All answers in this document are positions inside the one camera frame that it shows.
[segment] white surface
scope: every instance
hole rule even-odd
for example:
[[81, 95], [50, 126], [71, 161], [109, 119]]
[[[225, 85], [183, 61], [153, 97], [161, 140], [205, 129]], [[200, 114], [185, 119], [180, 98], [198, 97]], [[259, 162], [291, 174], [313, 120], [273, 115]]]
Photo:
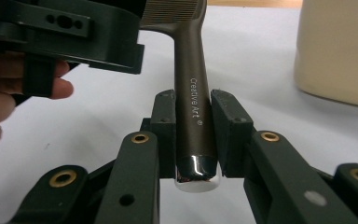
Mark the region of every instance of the white surface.
[[[283, 134], [310, 165], [334, 173], [358, 162], [358, 107], [316, 98], [293, 81], [299, 9], [208, 7], [203, 46], [210, 89], [234, 94], [258, 130]], [[173, 45], [141, 32], [140, 76], [89, 69], [68, 74], [73, 97], [33, 98], [2, 123], [0, 223], [45, 172], [64, 164], [95, 170], [114, 159], [122, 138], [149, 117], [154, 96], [173, 88]], [[161, 181], [160, 223], [255, 223], [242, 180], [223, 178], [211, 192], [188, 194]]]

